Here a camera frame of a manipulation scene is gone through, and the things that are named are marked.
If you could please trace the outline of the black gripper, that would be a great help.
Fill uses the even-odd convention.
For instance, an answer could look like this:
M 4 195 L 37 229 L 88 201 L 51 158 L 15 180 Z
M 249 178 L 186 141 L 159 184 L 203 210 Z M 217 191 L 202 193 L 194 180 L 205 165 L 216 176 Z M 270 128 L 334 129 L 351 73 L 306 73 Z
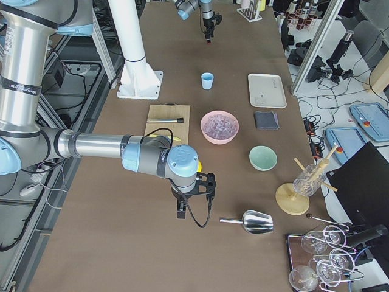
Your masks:
M 214 28 L 213 14 L 212 10 L 202 12 L 202 19 L 205 27 L 205 39 L 207 42 L 211 42 L 212 38 L 212 30 Z
M 185 203 L 184 197 L 186 197 L 186 199 L 189 200 L 192 197 L 192 194 L 182 193 L 173 184 L 171 184 L 171 192 L 172 192 L 173 196 L 177 199 L 177 209 L 176 209 L 177 219 L 185 219 L 186 203 Z

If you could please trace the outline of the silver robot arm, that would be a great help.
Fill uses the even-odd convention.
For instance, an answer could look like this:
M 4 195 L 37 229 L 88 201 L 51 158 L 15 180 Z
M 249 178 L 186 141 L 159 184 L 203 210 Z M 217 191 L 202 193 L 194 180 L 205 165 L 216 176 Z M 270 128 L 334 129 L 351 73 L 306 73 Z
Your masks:
M 7 21 L 1 69 L 1 174 L 16 173 L 52 158 L 120 158 L 125 169 L 169 180 L 177 217 L 199 192 L 198 156 L 170 137 L 98 135 L 36 123 L 49 37 L 89 36 L 94 31 L 91 1 L 2 1 Z
M 205 26 L 204 36 L 208 43 L 211 43 L 213 32 L 217 23 L 217 16 L 214 13 L 211 0 L 177 0 L 173 1 L 178 15 L 183 21 L 197 9 L 201 9 L 202 19 Z

